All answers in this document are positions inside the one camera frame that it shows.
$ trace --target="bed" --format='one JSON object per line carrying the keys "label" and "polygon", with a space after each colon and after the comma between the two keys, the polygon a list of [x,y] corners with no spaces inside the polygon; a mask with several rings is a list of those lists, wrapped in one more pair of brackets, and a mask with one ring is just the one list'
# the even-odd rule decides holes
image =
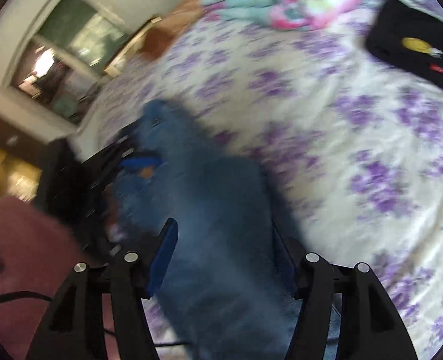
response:
{"label": "bed", "polygon": [[[402,1],[443,20],[436,0]],[[201,19],[105,87],[98,138],[109,143],[152,99],[183,103],[227,151],[276,176],[308,249],[371,265],[428,360],[443,345],[443,91],[364,50],[382,3],[314,32]],[[156,341],[175,339],[156,300],[145,310]]]}

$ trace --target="white wall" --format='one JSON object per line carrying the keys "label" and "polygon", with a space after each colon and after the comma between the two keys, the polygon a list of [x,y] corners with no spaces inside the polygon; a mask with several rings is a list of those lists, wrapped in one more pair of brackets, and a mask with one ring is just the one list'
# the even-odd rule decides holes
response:
{"label": "white wall", "polygon": [[[87,0],[125,30],[135,31],[152,15],[169,12],[180,0]],[[69,122],[9,87],[21,53],[59,0],[9,0],[0,12],[0,116],[43,142],[75,133]],[[94,126],[79,140],[83,156],[97,147]]]}

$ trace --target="blue towel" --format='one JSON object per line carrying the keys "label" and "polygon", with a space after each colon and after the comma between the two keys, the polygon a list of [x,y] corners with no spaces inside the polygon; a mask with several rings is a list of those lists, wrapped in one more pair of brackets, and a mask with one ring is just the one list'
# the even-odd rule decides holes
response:
{"label": "blue towel", "polygon": [[[178,244],[157,298],[179,338],[193,343],[195,359],[282,360],[301,301],[276,272],[261,168],[226,155],[184,109],[164,100],[145,106],[136,136],[163,164],[148,180],[119,174],[119,221],[131,231],[128,242],[139,231],[159,232],[169,217],[177,221]],[[339,329],[333,311],[325,359],[336,356]]]}

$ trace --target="black cable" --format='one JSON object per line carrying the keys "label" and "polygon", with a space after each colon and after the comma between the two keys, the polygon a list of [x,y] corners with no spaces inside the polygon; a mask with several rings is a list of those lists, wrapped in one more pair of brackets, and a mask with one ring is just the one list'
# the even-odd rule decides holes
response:
{"label": "black cable", "polygon": [[[11,301],[17,300],[17,299],[41,299],[41,300],[45,300],[46,302],[51,302],[53,300],[53,298],[50,298],[50,297],[40,294],[38,292],[16,291],[16,292],[8,292],[6,294],[0,295],[0,304],[6,303],[6,302],[11,302]],[[112,332],[111,330],[108,330],[105,328],[103,328],[103,330],[105,331],[105,334],[116,337],[115,332]],[[185,341],[175,341],[175,342],[155,344],[156,347],[177,347],[179,345],[191,345],[191,343],[185,342]]]}

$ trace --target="pink cushion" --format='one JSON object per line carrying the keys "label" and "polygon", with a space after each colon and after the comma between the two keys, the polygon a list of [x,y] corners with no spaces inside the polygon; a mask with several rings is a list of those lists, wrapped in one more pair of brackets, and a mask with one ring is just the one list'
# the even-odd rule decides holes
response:
{"label": "pink cushion", "polygon": [[[74,265],[88,260],[55,219],[14,197],[0,198],[0,294],[24,290],[53,297]],[[38,299],[0,305],[0,342],[14,360],[26,357],[47,305]],[[109,299],[103,306],[105,327],[113,330]],[[106,341],[109,358],[119,359],[115,339]]]}

